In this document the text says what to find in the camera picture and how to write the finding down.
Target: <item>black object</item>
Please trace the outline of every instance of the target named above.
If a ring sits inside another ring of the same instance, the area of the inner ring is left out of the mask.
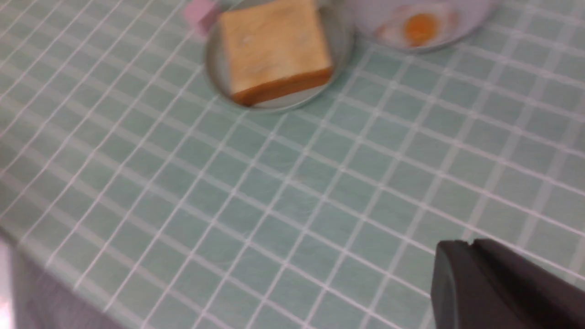
[[[431,300],[437,329],[585,329],[585,292],[502,244],[437,245]]]

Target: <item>pink object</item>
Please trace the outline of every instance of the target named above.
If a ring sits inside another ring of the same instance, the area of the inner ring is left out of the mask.
[[[195,33],[205,38],[218,19],[219,9],[210,0],[192,0],[185,7],[183,16]]]

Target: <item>green checkered tablecloth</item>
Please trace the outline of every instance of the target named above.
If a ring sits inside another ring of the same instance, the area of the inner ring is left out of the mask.
[[[0,227],[129,328],[430,329],[441,239],[585,287],[585,2],[358,41],[284,115],[205,83],[178,0],[0,1]]]

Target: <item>egg white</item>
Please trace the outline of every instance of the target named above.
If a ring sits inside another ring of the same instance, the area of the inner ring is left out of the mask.
[[[418,3],[396,8],[387,23],[376,30],[377,37],[390,46],[414,48],[410,40],[404,36],[404,26],[409,18],[419,14],[430,14],[439,22],[436,36],[420,47],[436,46],[446,41],[457,28],[457,10],[450,3]]]

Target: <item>bread crust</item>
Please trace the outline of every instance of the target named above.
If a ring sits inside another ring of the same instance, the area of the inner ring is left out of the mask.
[[[240,105],[252,106],[295,92],[319,87],[320,85],[326,84],[331,78],[331,75],[333,75],[332,67],[315,72],[297,74],[290,78],[271,81],[237,92],[232,95],[232,99]]]

